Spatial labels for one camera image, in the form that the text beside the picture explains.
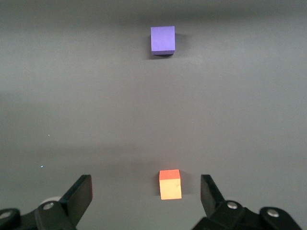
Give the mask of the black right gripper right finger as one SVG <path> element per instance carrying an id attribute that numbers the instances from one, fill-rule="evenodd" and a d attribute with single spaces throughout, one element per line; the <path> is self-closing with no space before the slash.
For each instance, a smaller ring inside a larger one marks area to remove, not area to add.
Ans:
<path id="1" fill-rule="evenodd" d="M 236 201 L 225 200 L 208 174 L 201 176 L 201 203 L 206 216 L 192 230 L 303 230 L 280 208 L 263 207 L 257 214 Z"/>

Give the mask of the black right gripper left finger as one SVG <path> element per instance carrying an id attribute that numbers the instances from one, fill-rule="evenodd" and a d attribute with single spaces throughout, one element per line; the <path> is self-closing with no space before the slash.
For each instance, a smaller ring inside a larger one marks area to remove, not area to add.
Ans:
<path id="1" fill-rule="evenodd" d="M 92 199 L 92 177 L 82 175 L 58 201 L 46 201 L 25 215 L 1 209 L 0 230 L 77 230 Z"/>

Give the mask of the orange foam block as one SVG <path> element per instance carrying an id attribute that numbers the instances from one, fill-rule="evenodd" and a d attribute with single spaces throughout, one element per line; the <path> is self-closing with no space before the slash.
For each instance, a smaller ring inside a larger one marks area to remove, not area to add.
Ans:
<path id="1" fill-rule="evenodd" d="M 161 170 L 159 172 L 159 188 L 162 200 L 181 199 L 181 177 L 179 169 Z"/>

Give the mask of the purple foam block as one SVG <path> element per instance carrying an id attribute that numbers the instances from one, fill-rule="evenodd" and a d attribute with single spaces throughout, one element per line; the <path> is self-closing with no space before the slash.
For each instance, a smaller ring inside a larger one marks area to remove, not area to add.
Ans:
<path id="1" fill-rule="evenodd" d="M 175 50 L 175 26 L 151 27 L 151 53 L 153 55 L 173 55 Z"/>

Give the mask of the dark grey table mat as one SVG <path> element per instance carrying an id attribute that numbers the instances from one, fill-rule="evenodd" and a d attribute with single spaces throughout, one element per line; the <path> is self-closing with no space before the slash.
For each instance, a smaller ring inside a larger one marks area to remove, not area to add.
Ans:
<path id="1" fill-rule="evenodd" d="M 173 55 L 151 53 L 158 26 Z M 0 209 L 82 174 L 78 230 L 190 230 L 202 174 L 307 230 L 307 0 L 0 0 Z"/>

